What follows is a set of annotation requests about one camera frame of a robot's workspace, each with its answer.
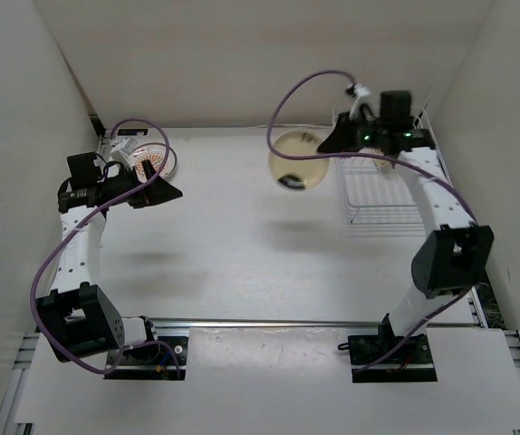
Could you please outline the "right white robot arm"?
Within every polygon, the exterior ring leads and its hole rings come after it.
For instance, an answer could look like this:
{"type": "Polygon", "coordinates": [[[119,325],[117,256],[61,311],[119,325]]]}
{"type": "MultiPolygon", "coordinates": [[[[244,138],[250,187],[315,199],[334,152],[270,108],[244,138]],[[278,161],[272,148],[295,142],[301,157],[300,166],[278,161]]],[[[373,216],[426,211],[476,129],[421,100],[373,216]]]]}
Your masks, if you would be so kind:
{"type": "Polygon", "coordinates": [[[339,114],[319,153],[339,157],[378,151],[405,183],[426,234],[411,261],[410,290],[380,325],[378,354],[395,363],[409,352],[410,338],[422,334],[430,320],[480,281],[494,234],[490,226],[477,223],[449,183],[433,134],[414,121],[410,92],[382,92],[377,111],[366,87],[353,85],[348,93],[353,104],[339,114]]]}

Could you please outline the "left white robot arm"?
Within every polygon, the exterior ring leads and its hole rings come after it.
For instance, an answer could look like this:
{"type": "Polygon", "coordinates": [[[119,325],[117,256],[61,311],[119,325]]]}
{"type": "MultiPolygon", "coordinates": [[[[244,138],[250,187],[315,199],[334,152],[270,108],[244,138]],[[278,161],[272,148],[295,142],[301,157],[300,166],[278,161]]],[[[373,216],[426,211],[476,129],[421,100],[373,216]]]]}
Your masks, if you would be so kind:
{"type": "Polygon", "coordinates": [[[34,312],[63,363],[117,350],[149,363],[160,350],[154,324],[146,316],[121,316],[99,286],[101,237],[110,207],[153,207],[183,193],[161,177],[144,185],[135,169],[124,166],[107,177],[96,158],[87,152],[67,159],[71,176],[57,193],[63,247],[50,291],[35,297],[34,312]]]}

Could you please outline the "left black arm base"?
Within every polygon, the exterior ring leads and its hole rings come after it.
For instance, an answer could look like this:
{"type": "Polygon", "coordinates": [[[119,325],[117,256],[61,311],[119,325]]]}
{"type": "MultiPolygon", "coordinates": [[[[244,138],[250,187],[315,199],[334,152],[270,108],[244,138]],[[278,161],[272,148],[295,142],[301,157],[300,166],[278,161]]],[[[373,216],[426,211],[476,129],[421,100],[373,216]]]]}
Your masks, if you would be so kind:
{"type": "Polygon", "coordinates": [[[103,378],[115,381],[184,381],[188,363],[188,329],[159,328],[158,338],[167,343],[173,353],[161,344],[126,351],[118,367],[103,378]]]}

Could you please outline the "orange sunburst pattern plate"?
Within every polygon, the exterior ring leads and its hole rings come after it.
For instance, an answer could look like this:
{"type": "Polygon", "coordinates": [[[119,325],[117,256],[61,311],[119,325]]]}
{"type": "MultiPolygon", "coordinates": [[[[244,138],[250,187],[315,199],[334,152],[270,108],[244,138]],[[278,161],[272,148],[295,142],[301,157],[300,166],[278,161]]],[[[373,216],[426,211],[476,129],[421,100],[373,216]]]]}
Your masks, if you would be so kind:
{"type": "Polygon", "coordinates": [[[161,167],[164,157],[166,154],[166,148],[161,144],[148,144],[144,146],[140,146],[132,152],[130,157],[130,163],[132,167],[135,169],[137,173],[137,177],[140,181],[140,162],[142,160],[150,160],[156,170],[159,170],[161,167]]]}

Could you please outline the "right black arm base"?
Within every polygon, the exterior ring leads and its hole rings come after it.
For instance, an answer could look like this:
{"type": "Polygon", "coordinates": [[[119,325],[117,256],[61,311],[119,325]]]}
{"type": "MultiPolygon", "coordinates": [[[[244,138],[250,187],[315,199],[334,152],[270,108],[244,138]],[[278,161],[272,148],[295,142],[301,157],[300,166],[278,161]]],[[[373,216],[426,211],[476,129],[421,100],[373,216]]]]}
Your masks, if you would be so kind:
{"type": "Polygon", "coordinates": [[[406,341],[392,333],[349,335],[337,350],[349,354],[353,383],[436,382],[428,337],[422,333],[406,341]]]}

